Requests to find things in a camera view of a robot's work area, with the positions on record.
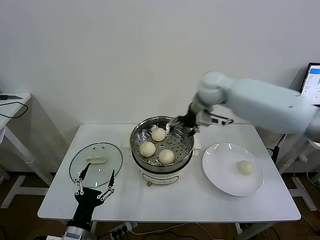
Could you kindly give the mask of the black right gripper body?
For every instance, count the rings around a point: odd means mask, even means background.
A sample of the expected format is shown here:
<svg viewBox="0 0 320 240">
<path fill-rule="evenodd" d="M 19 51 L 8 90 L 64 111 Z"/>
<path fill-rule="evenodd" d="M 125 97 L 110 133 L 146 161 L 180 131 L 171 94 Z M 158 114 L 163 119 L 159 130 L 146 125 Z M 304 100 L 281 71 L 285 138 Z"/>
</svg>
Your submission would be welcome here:
<svg viewBox="0 0 320 240">
<path fill-rule="evenodd" d="M 180 115 L 176 118 L 180 126 L 187 128 L 197 127 L 197 114 L 198 112 L 193 108 L 192 104 L 188 106 L 187 113 L 185 115 Z"/>
</svg>

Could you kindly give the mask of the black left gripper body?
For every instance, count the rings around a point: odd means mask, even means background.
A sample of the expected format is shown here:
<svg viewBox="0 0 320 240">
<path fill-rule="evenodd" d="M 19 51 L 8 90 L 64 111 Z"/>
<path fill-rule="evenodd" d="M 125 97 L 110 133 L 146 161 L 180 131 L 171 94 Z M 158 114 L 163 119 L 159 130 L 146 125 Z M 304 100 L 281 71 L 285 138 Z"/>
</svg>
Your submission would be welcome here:
<svg viewBox="0 0 320 240">
<path fill-rule="evenodd" d="M 104 203 L 100 198 L 97 198 L 102 192 L 87 187 L 82 190 L 83 194 L 74 195 L 78 205 L 69 225 L 77 228 L 91 228 L 95 208 Z"/>
</svg>

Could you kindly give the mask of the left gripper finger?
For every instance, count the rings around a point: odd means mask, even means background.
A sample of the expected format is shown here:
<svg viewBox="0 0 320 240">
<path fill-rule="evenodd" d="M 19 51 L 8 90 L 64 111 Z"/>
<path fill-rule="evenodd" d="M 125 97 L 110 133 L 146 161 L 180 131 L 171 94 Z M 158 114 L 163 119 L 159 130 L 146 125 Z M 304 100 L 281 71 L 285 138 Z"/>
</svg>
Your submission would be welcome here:
<svg viewBox="0 0 320 240">
<path fill-rule="evenodd" d="M 77 178 L 74 179 L 75 185 L 75 195 L 83 195 L 84 194 L 84 187 L 83 187 L 83 180 L 86 177 L 88 169 L 90 167 L 90 163 L 86 165 L 86 167 L 78 174 Z"/>
<path fill-rule="evenodd" d="M 98 200 L 106 200 L 108 197 L 110 197 L 115 191 L 114 183 L 115 183 L 115 170 L 113 169 L 106 191 L 99 194 L 96 198 Z"/>
</svg>

